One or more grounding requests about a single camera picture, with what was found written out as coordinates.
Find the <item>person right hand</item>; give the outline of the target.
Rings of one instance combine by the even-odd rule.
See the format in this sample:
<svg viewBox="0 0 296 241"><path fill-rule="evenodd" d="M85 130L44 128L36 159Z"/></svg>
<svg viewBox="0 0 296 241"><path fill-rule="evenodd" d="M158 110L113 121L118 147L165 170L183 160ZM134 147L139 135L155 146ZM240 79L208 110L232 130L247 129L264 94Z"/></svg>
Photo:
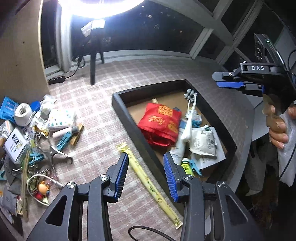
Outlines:
<svg viewBox="0 0 296 241"><path fill-rule="evenodd" d="M262 113L266 117L266 126L269 128L269 140L275 147L282 150L289 139L287 124L280 116L276 115L273 101L266 94L263 95L263 103Z"/></svg>

